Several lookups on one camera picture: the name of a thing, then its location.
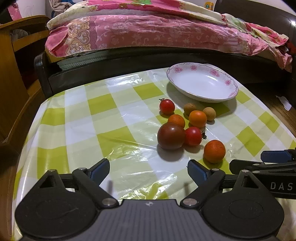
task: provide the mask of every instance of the metal screw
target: metal screw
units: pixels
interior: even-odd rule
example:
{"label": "metal screw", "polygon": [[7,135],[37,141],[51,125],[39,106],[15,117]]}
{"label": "metal screw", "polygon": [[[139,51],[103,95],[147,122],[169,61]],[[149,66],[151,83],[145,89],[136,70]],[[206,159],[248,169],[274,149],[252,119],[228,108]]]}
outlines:
{"label": "metal screw", "polygon": [[197,204],[197,201],[194,198],[186,198],[186,199],[183,200],[183,203],[186,206],[194,206],[194,205]]}
{"label": "metal screw", "polygon": [[116,200],[114,198],[105,198],[102,200],[102,204],[105,205],[105,206],[112,206],[116,203]]}

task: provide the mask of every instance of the white bowl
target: white bowl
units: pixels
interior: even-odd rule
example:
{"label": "white bowl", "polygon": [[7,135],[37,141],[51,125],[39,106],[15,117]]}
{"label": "white bowl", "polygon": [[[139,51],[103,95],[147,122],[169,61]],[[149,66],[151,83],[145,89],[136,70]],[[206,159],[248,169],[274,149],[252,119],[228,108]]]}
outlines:
{"label": "white bowl", "polygon": [[180,63],[167,71],[169,81],[184,95],[207,103],[219,103],[236,97],[236,80],[208,64]]}

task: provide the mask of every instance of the checkered tablecloth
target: checkered tablecloth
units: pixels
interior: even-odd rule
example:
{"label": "checkered tablecloth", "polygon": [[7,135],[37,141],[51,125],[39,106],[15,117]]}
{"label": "checkered tablecloth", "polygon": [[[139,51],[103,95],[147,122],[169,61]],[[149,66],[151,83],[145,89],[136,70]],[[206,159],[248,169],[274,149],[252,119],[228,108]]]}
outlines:
{"label": "checkered tablecloth", "polygon": [[[235,99],[208,104],[181,94],[169,83],[165,69],[124,75],[66,90],[39,108],[25,141],[15,180],[15,206],[48,170],[70,173],[110,160],[110,174],[101,187],[118,200],[177,199],[197,186],[187,174],[187,162],[195,159],[209,168],[230,174],[232,159],[260,161],[264,150],[295,148],[295,138],[281,121],[240,83]],[[169,98],[175,114],[193,102],[217,112],[205,128],[207,139],[197,148],[174,152],[157,147],[157,131],[167,122],[159,113],[159,99]],[[204,145],[219,139],[226,147],[222,164],[202,160]],[[281,200],[286,217],[279,237],[296,238],[296,205]],[[14,225],[14,239],[20,233]]]}

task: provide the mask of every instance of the orange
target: orange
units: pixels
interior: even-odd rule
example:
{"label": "orange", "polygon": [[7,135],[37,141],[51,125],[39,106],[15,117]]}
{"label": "orange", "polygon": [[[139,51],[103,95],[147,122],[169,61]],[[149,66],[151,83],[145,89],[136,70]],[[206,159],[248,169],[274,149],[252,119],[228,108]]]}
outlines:
{"label": "orange", "polygon": [[194,110],[189,115],[189,122],[195,127],[202,128],[207,123],[207,116],[200,110]]}
{"label": "orange", "polygon": [[225,156],[226,150],[225,146],[221,141],[211,140],[205,145],[204,149],[204,159],[210,163],[222,162]]}
{"label": "orange", "polygon": [[184,120],[184,118],[182,116],[180,116],[180,115],[177,115],[177,114],[171,115],[168,118],[168,122],[173,122],[173,123],[181,126],[182,128],[185,127],[185,120]]}

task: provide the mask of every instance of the floral blanket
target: floral blanket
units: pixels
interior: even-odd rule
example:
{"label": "floral blanket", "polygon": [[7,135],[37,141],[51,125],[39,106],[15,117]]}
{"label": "floral blanket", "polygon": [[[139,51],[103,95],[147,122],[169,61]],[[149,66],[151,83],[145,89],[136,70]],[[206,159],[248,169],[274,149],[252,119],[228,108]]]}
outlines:
{"label": "floral blanket", "polygon": [[47,23],[56,57],[132,46],[189,47],[255,55],[269,50],[282,69],[292,57],[277,47],[288,37],[182,0],[89,0]]}

